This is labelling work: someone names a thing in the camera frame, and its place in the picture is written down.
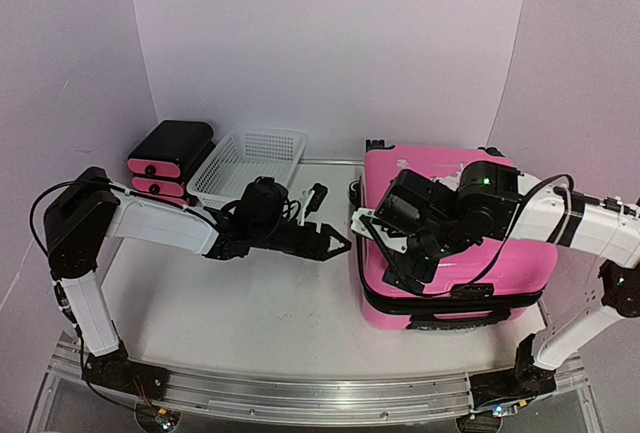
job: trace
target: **white wall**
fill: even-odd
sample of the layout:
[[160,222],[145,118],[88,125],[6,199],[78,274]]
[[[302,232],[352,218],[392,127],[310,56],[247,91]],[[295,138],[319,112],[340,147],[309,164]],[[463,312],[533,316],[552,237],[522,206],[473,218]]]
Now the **white wall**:
[[476,147],[522,0],[134,0],[160,119],[290,127],[307,156],[363,140]]
[[[489,143],[532,173],[569,172],[580,191],[635,202],[640,197],[639,25],[640,0],[524,0]],[[554,316],[579,294],[593,263],[587,255],[562,254],[544,296]],[[582,355],[606,431],[637,432],[640,321],[617,324]]]
[[2,0],[0,430],[23,431],[66,321],[27,214],[90,165],[124,177],[156,124],[132,0]]

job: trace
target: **suitcase handle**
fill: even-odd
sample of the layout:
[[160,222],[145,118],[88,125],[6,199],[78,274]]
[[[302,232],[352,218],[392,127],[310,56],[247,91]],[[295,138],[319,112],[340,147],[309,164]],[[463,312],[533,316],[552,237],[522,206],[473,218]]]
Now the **suitcase handle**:
[[443,329],[451,328],[475,328],[479,326],[495,325],[511,316],[511,310],[500,308],[492,310],[488,315],[476,318],[438,318],[435,314],[413,315],[407,330],[418,329]]

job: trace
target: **pink box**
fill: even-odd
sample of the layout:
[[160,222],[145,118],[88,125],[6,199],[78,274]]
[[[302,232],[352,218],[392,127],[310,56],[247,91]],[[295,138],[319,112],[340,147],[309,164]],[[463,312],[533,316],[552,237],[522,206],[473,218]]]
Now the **pink box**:
[[177,181],[161,180],[158,178],[146,178],[144,176],[134,176],[131,179],[133,187],[138,191],[143,191],[151,195],[174,196],[182,198],[187,194],[185,184]]
[[[403,169],[430,179],[455,177],[465,165],[480,160],[511,165],[508,159],[484,150],[424,146],[372,149],[365,156],[361,184],[364,205],[376,208],[389,183]],[[444,258],[423,292],[448,292],[454,285],[470,281],[491,261],[500,244],[487,238],[480,246]],[[371,323],[381,328],[465,328],[517,318],[542,294],[558,255],[557,248],[548,243],[509,240],[500,259],[480,282],[493,284],[492,296],[466,300],[443,295],[425,299],[385,281],[387,262],[374,242],[367,240],[358,250],[362,260],[363,311]]]

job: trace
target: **white backdrop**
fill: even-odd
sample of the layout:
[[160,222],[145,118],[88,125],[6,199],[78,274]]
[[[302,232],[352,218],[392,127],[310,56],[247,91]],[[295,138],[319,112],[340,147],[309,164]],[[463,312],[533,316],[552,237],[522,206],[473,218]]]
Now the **white backdrop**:
[[483,145],[521,3],[134,0],[159,119],[289,127],[343,158],[371,137]]

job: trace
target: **black bracket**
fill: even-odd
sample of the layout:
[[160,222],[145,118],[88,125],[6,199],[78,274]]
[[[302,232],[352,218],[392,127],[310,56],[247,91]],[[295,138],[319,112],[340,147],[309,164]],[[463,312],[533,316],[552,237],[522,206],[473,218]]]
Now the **black bracket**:
[[327,194],[329,193],[329,188],[327,188],[324,185],[321,185],[320,183],[316,183],[311,188],[311,191],[312,191],[313,197],[311,198],[311,201],[309,202],[307,209],[304,211],[305,218],[309,216],[311,213],[315,213],[320,209],[320,205],[322,205],[322,202],[324,201]]
[[83,375],[92,385],[135,396],[143,391],[149,400],[160,400],[167,389],[169,370],[129,360],[121,341],[118,349],[112,353],[102,356],[89,354]]
[[[413,291],[422,291],[424,285],[431,283],[435,278],[439,260],[426,259],[424,255],[412,254],[412,252],[404,255],[394,253],[393,258],[398,269],[404,273],[404,280],[409,283],[408,286],[411,286]],[[403,285],[402,279],[398,277],[394,268],[390,265],[387,266],[382,281],[388,285],[413,293],[411,289]]]
[[267,240],[254,246],[300,258],[326,261],[349,251],[351,242],[326,223],[322,223],[318,231],[316,223],[306,222],[299,226],[295,221],[285,221]]

